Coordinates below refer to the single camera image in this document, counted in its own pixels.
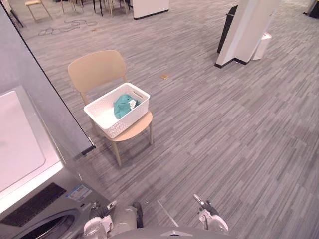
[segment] trash can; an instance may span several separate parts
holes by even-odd
[[[255,53],[253,54],[252,60],[260,60],[263,57],[270,41],[271,41],[271,35],[268,33],[264,33],[263,37],[261,38],[255,50]]]
[[[230,25],[231,25],[231,23],[233,21],[233,18],[234,18],[234,15],[235,15],[237,7],[238,7],[238,5],[237,6],[233,6],[230,9],[230,11],[226,14],[226,16],[227,16],[226,17],[226,22],[225,22],[225,25],[224,25],[223,33],[221,34],[221,37],[220,37],[217,53],[220,53],[221,48],[224,45],[224,41],[226,39],[226,36],[227,36],[228,30],[230,28]]]

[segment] white plastic basket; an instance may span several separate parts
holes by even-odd
[[[140,104],[117,119],[114,115],[114,102],[124,94],[138,100]],[[84,107],[85,113],[110,137],[115,138],[138,121],[149,110],[150,95],[131,83],[124,83]]]

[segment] black base trim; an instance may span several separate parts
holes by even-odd
[[[227,61],[224,65],[218,65],[218,64],[216,64],[215,63],[215,65],[214,66],[216,66],[216,67],[218,67],[218,68],[223,68],[224,66],[226,66],[226,65],[228,65],[230,62],[232,62],[234,59],[231,59],[230,61]]]
[[[95,149],[96,146],[92,145],[91,147],[85,149],[84,151],[81,152],[82,155],[86,155],[88,152],[92,151],[93,149]]]
[[[147,15],[147,16],[141,16],[141,17],[138,17],[138,18],[134,18],[134,20],[140,20],[140,19],[143,19],[143,18],[146,18],[146,17],[149,17],[149,16],[154,16],[154,15],[157,15],[157,14],[161,14],[161,13],[164,13],[164,12],[168,12],[168,9],[165,10],[165,11],[159,11],[159,12]]]
[[[244,62],[244,61],[242,61],[242,60],[239,60],[239,59],[237,59],[237,58],[233,58],[233,59],[231,59],[230,61],[227,61],[224,65],[218,65],[218,64],[216,64],[215,63],[215,65],[214,66],[216,66],[216,67],[218,67],[219,69],[221,69],[221,68],[223,68],[224,66],[226,66],[226,65],[228,65],[230,62],[232,62],[232,61],[236,61],[236,62],[238,62],[238,63],[240,63],[240,64],[243,64],[243,65],[247,65],[248,63],[249,63],[249,61],[248,62]]]
[[[234,61],[236,61],[236,62],[238,62],[238,63],[240,63],[240,64],[243,64],[243,65],[247,65],[248,64],[248,62],[244,62],[244,61],[242,61],[242,60],[239,60],[239,59],[237,59],[237,58],[234,58]]]

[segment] wooden chair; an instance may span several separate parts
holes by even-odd
[[[85,93],[95,87],[114,81],[118,78],[123,78],[124,81],[127,82],[125,62],[121,54],[115,50],[100,51],[83,56],[69,65],[68,73],[74,87],[80,92],[85,105],[89,103]],[[148,112],[117,137],[109,138],[104,134],[104,136],[112,143],[119,166],[121,166],[122,163],[116,142],[133,138],[149,126],[150,144],[153,144],[152,119],[152,113]],[[91,123],[94,132],[97,133],[97,126],[92,119]]]
[[[31,11],[30,6],[38,5],[38,4],[41,4],[41,5],[43,6],[43,8],[45,9],[46,13],[47,13],[47,14],[49,15],[49,17],[52,19],[50,13],[48,12],[48,10],[46,9],[46,7],[44,6],[42,0],[31,0],[31,1],[27,1],[27,2],[25,3],[25,6],[29,9],[29,11],[30,11],[30,13],[31,13],[31,15],[32,15],[32,17],[33,17],[33,19],[34,19],[34,21],[36,22],[36,19],[35,19],[34,15],[33,15],[33,12]]]

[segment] green cloth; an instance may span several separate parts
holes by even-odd
[[[132,100],[136,102],[135,106],[131,106],[130,102]],[[122,95],[114,102],[114,115],[117,119],[120,119],[139,104],[140,103],[134,100],[130,95]]]

